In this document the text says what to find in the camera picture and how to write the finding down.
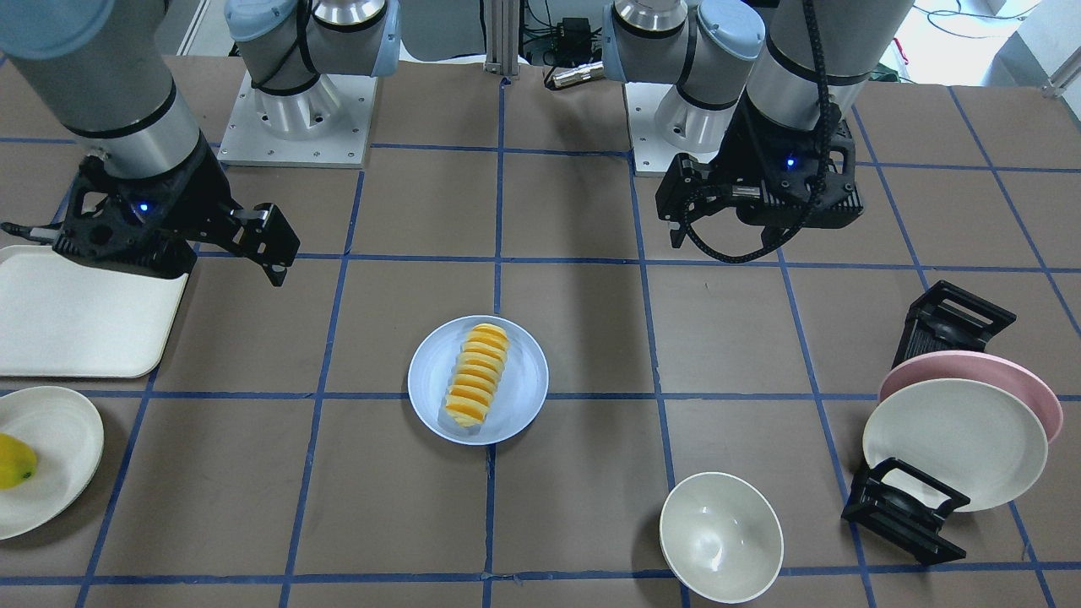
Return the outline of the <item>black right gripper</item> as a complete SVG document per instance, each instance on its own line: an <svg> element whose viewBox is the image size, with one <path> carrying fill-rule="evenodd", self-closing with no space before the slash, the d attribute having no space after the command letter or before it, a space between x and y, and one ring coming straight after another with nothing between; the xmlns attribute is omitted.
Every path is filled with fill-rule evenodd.
<svg viewBox="0 0 1081 608"><path fill-rule="evenodd" d="M204 136L159 176L109 176L97 155L80 162L52 249L97 269L174 280L193 270L192 242L255 262L282 287L301 238L278 204L239 209Z"/></svg>

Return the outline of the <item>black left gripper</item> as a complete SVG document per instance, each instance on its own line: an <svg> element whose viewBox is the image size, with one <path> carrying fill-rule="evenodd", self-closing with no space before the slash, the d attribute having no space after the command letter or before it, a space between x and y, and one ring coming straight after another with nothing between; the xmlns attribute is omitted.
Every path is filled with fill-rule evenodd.
<svg viewBox="0 0 1081 608"><path fill-rule="evenodd" d="M864 204L855 183L855 145L848 123L833 101L828 105L833 132L828 142L825 187L819 211L808 219L808 228L841 230L860 219ZM736 207L742 223L788 228L800 219L810 201L818 172L820 147L813 128L808 131L780 125L762 114L745 94L735 107L725 138L713 160L696 161L690 154L676 154L655 194L657 215L669 225L676 249L684 239L709 251L693 230L696 220L711 216L732 204L732 185L759 187L761 195ZM720 181L711 180L713 170Z"/></svg>

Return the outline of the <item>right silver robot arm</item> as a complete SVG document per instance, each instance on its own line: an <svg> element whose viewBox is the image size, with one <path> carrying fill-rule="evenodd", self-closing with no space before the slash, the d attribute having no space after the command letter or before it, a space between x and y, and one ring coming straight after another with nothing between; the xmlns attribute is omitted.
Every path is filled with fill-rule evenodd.
<svg viewBox="0 0 1081 608"><path fill-rule="evenodd" d="M285 282L301 238L278 204L233 199L221 157L155 43L166 1L4 1L3 53L86 149L61 222L3 223L69 261L174 280L192 243ZM353 133L334 77L387 77L401 49L398 1L228 1L246 64L244 115L273 149Z"/></svg>

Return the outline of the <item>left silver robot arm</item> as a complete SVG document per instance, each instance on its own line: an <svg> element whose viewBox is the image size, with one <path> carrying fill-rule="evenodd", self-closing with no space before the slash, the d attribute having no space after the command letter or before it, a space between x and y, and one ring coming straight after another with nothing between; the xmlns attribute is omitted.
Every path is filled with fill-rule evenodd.
<svg viewBox="0 0 1081 608"><path fill-rule="evenodd" d="M614 1L608 79L665 84L676 147L654 200L673 247L742 264L865 207L845 114L911 1Z"/></svg>

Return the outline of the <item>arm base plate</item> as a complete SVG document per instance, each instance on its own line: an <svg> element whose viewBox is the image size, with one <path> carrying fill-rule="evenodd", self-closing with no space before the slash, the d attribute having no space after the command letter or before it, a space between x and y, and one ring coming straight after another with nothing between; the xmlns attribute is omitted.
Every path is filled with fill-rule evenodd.
<svg viewBox="0 0 1081 608"><path fill-rule="evenodd" d="M221 136L221 163L361 170L379 82L322 74L307 91L277 96L244 76Z"/></svg>
<svg viewBox="0 0 1081 608"><path fill-rule="evenodd" d="M720 150L740 93L725 109L703 109L683 100L673 84L624 84L627 127L633 148L633 174L662 177L679 153L697 162Z"/></svg>

